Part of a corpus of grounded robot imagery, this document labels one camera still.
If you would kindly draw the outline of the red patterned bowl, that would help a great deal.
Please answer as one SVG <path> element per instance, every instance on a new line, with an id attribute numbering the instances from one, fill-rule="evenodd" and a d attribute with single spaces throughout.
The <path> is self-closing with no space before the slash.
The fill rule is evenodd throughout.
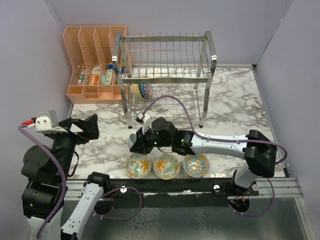
<path id="1" fill-rule="evenodd" d="M 143 99 L 151 99 L 153 97 L 153 91 L 151 84 L 141 83 L 138 84 L 140 95 Z"/>

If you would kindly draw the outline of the yellow dotted white bowl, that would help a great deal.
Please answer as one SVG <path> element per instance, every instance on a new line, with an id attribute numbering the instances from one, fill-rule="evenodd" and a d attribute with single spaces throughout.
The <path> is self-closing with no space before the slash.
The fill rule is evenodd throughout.
<path id="1" fill-rule="evenodd" d="M 141 97 L 140 89 L 139 89 L 138 84 L 132 84 L 130 86 L 130 90 L 131 90 L 132 94 L 135 95 L 136 97 L 138 97 L 138 98 Z"/>

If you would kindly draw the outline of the teal ribbed bowl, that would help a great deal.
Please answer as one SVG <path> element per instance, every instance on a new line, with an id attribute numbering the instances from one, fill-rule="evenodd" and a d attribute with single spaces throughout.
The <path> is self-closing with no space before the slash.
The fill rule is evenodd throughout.
<path id="1" fill-rule="evenodd" d="M 131 148 L 137 141 L 137 135 L 135 133 L 131 133 L 128 137 L 127 144 L 128 147 Z"/>

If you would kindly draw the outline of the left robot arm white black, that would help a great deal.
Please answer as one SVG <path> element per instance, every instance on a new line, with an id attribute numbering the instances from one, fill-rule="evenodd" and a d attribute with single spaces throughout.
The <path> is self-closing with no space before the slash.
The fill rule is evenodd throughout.
<path id="1" fill-rule="evenodd" d="M 93 172 L 84 192 L 64 225 L 61 225 L 67 178 L 75 147 L 99 138 L 98 116 L 58 121 L 54 110 L 38 113 L 18 130 L 34 146 L 23 156 L 21 174 L 28 179 L 22 194 L 23 214 L 31 228 L 31 240 L 79 240 L 100 198 L 111 190 L 109 175 Z"/>

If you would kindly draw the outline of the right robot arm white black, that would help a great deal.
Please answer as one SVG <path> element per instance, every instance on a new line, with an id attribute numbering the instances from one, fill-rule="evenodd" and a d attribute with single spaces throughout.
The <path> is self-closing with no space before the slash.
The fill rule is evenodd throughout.
<path id="1" fill-rule="evenodd" d="M 148 155 L 153 148 L 170 147 L 181 156 L 215 154 L 242 159 L 245 163 L 235 171 L 229 184 L 236 196 L 246 192 L 257 178 L 272 178 L 275 174 L 277 147 L 258 130 L 237 136 L 207 135 L 178 129 L 159 117 L 130 134 L 128 147 L 131 153 L 141 155 Z"/>

